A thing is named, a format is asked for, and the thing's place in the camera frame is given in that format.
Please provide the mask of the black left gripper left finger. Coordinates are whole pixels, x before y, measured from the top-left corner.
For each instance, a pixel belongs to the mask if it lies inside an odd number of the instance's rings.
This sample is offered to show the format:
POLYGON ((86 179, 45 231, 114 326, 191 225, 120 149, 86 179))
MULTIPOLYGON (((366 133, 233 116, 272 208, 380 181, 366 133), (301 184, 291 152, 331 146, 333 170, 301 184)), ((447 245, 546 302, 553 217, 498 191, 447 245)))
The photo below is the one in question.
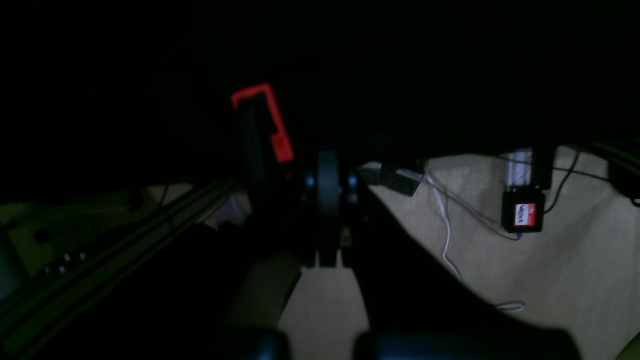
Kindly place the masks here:
POLYGON ((276 330, 303 265, 315 173, 250 198, 247 219, 178 227, 92 291, 98 299, 55 333, 42 360, 286 359, 276 330))

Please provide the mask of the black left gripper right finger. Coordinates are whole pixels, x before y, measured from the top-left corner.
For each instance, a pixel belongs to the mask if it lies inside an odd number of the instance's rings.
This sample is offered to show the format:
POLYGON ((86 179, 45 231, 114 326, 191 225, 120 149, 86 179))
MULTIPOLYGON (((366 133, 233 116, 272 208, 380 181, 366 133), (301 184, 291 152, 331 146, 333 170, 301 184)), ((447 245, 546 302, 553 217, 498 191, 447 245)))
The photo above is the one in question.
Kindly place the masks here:
POLYGON ((350 265, 369 330, 354 360, 578 360, 569 333, 497 310, 412 237, 357 176, 350 265))

